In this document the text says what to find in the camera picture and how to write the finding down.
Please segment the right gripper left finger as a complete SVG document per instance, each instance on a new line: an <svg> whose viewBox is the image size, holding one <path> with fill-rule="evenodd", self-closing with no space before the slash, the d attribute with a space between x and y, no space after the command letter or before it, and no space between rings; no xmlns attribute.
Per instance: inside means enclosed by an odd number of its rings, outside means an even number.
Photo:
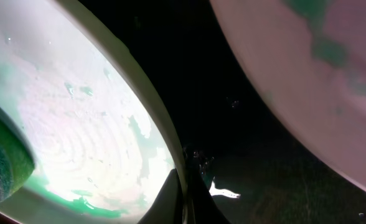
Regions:
<svg viewBox="0 0 366 224"><path fill-rule="evenodd" d="M170 171L154 203L138 224L182 224L182 189L176 169Z"/></svg>

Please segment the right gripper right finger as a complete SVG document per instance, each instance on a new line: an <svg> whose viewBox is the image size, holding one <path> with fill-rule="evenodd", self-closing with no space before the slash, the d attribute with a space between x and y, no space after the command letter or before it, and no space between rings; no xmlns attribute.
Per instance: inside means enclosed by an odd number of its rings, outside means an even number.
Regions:
<svg viewBox="0 0 366 224"><path fill-rule="evenodd" d="M199 224L229 224L217 208L209 190L196 170L189 171L188 190L194 206L195 222Z"/></svg>

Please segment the mint green plate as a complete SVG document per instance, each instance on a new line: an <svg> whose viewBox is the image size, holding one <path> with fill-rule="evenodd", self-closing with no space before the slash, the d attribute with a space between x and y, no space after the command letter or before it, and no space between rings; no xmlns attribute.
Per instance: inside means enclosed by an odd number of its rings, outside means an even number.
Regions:
<svg viewBox="0 0 366 224"><path fill-rule="evenodd" d="M78 1L0 0L0 118L35 170L0 202L18 223L138 223L182 147L127 46Z"/></svg>

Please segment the green sponge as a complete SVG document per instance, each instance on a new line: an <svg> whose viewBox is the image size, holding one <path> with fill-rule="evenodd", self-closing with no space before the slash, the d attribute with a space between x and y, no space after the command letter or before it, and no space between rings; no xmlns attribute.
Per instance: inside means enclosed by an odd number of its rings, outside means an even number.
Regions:
<svg viewBox="0 0 366 224"><path fill-rule="evenodd" d="M33 171L25 145L0 120L0 202L17 192Z"/></svg>

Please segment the white plate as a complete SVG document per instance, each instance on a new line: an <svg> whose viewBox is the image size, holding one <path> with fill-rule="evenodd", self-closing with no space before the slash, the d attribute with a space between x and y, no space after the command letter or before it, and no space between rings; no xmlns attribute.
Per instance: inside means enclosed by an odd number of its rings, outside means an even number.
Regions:
<svg viewBox="0 0 366 224"><path fill-rule="evenodd" d="M366 191L366 1L212 1L268 108Z"/></svg>

